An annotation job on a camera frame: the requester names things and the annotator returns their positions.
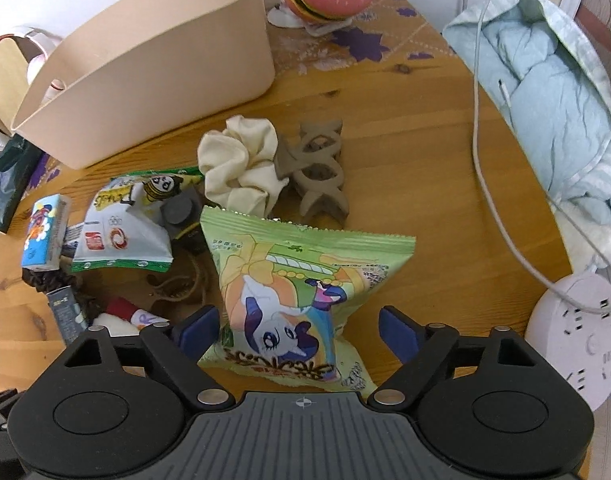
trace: patterned tablecloth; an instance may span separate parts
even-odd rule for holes
[[[268,35],[277,79],[306,75],[312,70],[339,70],[359,63],[383,62],[399,53],[409,60],[456,56],[407,0],[374,0],[349,27],[321,38],[313,38],[303,29],[272,25],[268,25]],[[61,163],[44,155],[25,195],[60,172]]]

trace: beige storage bin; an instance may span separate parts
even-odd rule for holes
[[[65,90],[41,105],[54,79]],[[273,80],[263,0],[121,0],[55,49],[12,127],[80,169]]]

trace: silver bolt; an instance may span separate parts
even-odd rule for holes
[[[210,388],[203,390],[196,396],[199,402],[208,404],[210,406],[216,406],[217,404],[223,404],[230,398],[228,392],[220,390],[219,388]]]
[[[399,390],[379,390],[375,393],[375,401],[384,406],[396,406],[405,400],[405,395]]]

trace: dark green pouch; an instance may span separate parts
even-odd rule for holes
[[[0,232],[6,233],[42,150],[18,134],[0,156]]]

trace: green packet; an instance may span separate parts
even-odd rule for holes
[[[160,208],[202,180],[195,166],[114,177],[98,191],[85,214],[72,271],[132,267],[166,272],[172,264],[172,247]]]
[[[412,256],[415,238],[319,230],[207,206],[201,227],[224,303],[220,338],[202,367],[365,397],[374,391],[343,328]]]

